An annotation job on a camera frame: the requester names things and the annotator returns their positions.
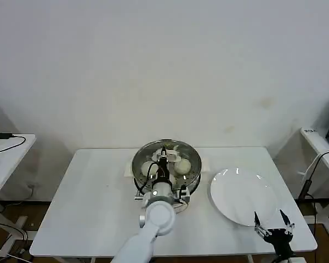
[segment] metal pot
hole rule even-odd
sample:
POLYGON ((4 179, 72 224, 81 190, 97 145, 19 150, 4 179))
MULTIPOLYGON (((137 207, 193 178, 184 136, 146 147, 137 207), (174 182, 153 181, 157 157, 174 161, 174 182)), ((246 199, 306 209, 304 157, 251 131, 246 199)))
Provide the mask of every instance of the metal pot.
MULTIPOLYGON (((200 183, 201 178, 201 158, 198 155, 197 151, 191 147, 189 144, 186 144, 182 141, 176 141, 171 139, 163 139, 159 141, 153 141, 142 148, 135 154, 132 161, 132 172, 134 175, 134 183, 138 189, 140 189, 143 184, 146 182, 146 176, 141 173, 141 166, 147 161, 152 161, 152 155, 158 149, 165 147, 167 150, 176 150, 179 152, 181 158, 188 159, 191 163, 190 171, 183 175, 179 175, 174 170, 174 163, 168 163, 168 170, 176 178, 176 184, 173 184, 172 190, 178 190, 182 185, 188 187, 190 193, 193 193, 198 184, 200 183)), ((152 180, 149 180, 143 191, 151 191, 152 180)))

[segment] white plate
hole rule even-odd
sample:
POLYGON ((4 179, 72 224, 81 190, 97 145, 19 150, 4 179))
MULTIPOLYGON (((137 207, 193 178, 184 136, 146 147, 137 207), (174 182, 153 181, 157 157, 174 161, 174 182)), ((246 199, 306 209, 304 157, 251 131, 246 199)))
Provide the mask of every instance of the white plate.
POLYGON ((211 197, 223 215, 245 226, 254 226, 255 211, 261 223, 277 211, 271 186, 260 175, 242 168, 224 169, 215 175, 211 197))

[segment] wooden floor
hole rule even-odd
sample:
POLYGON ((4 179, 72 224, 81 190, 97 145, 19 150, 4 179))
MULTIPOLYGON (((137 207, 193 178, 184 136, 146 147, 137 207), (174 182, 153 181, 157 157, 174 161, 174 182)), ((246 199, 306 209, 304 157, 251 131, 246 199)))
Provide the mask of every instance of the wooden floor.
MULTIPOLYGON (((41 221, 44 218, 44 215, 48 209, 48 205, 16 205, 16 206, 9 206, 4 211, 4 215, 11 219, 12 221, 16 221, 18 216, 20 215, 27 215, 28 220, 24 226, 25 230, 35 231, 38 230, 41 221)), ((311 215, 313 213, 313 207, 311 204, 303 204, 300 207, 300 210, 304 215, 311 215)), ((0 228, 0 247, 5 242, 7 238, 7 233, 0 228)), ((321 225, 317 225, 316 228, 316 238, 318 242, 318 249, 316 251, 317 256, 317 263, 329 263, 329 236, 327 232, 321 225)), ((17 241, 15 246, 12 248, 12 253, 14 253, 17 248, 21 247, 22 242, 17 241)), ((314 261, 314 252, 308 253, 299 253, 299 256, 303 256, 306 258, 307 263, 315 263, 314 261)), ((256 263, 260 262, 261 259, 265 257, 265 255, 256 255, 253 256, 254 261, 256 263)), ((33 258, 31 255, 26 251, 23 253, 22 258, 26 260, 33 261, 34 263, 57 263, 55 259, 52 258, 33 258)), ((97 263, 106 263, 110 262, 111 259, 97 259, 97 263)), ((8 259, 7 263, 16 263, 17 260, 15 259, 8 259)), ((213 257, 191 257, 191 258, 158 258, 155 259, 154 262, 156 263, 214 263, 214 262, 222 262, 222 263, 245 263, 247 259, 244 256, 213 256, 213 257)))

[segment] white table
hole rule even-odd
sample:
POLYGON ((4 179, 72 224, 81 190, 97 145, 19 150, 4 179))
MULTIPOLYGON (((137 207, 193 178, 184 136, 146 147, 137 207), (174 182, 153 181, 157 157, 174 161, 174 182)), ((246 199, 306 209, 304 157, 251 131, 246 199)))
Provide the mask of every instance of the white table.
MULTIPOLYGON (((329 150, 328 141, 322 135, 320 135, 316 129, 302 128, 300 132, 304 136, 306 141, 309 143, 309 145, 316 152, 317 155, 319 153, 324 153, 327 150, 329 150)), ((329 169, 329 154, 324 155, 322 157, 322 161, 325 163, 326 167, 329 169)), ((321 206, 321 204, 316 203, 316 210, 317 210, 317 216, 316 216, 317 224, 323 224, 324 228, 326 229, 326 231, 329 234, 329 205, 327 205, 325 208, 323 208, 321 206)), ((312 216, 312 215, 305 216, 305 220, 309 224, 314 224, 314 216, 312 216)))
MULTIPOLYGON (((30 253, 61 258, 112 257, 139 230, 141 202, 134 200, 132 178, 124 168, 137 149, 78 150, 36 234, 30 253)), ((211 171, 202 174, 188 209, 173 231, 155 242, 154 256, 207 256, 274 253, 253 227, 222 216, 208 198, 216 172, 245 167, 265 177, 276 190, 279 208, 295 223, 291 248, 311 251, 317 243, 281 175, 263 147, 198 148, 211 171)), ((276 213, 268 228, 284 227, 276 213)))
MULTIPOLYGON (((0 190, 6 183, 6 181, 10 178, 13 171, 16 169, 18 164, 21 162, 23 157, 27 154, 28 150, 32 147, 33 143, 36 140, 34 134, 15 134, 17 136, 23 136, 26 138, 26 141, 15 148, 9 149, 4 152, 0 152, 0 190)), ((0 140, 0 150, 17 145, 22 142, 22 138, 10 138, 8 140, 0 140)), ((24 225, 25 221, 27 220, 26 216, 20 216, 16 223, 11 222, 7 218, 5 218, 2 214, 0 214, 0 223, 6 224, 12 227, 16 227, 21 230, 21 227, 24 225)), ((13 230, 10 227, 0 226, 1 228, 5 229, 9 232, 12 236, 5 242, 4 246, 0 251, 0 256, 4 257, 6 254, 11 250, 14 242, 16 240, 22 240, 22 235, 13 230)), ((33 240, 35 236, 35 232, 28 231, 28 240, 33 240)))

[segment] wall stain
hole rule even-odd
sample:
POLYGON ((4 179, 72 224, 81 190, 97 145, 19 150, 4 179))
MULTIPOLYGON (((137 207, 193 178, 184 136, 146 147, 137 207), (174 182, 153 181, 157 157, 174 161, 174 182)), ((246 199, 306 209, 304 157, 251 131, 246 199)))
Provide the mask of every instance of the wall stain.
POLYGON ((275 104, 273 97, 264 97, 257 102, 257 105, 265 110, 270 109, 275 104))
POLYGON ((228 133, 232 133, 234 130, 235 130, 235 126, 231 125, 231 126, 224 128, 223 132, 228 134, 228 133))

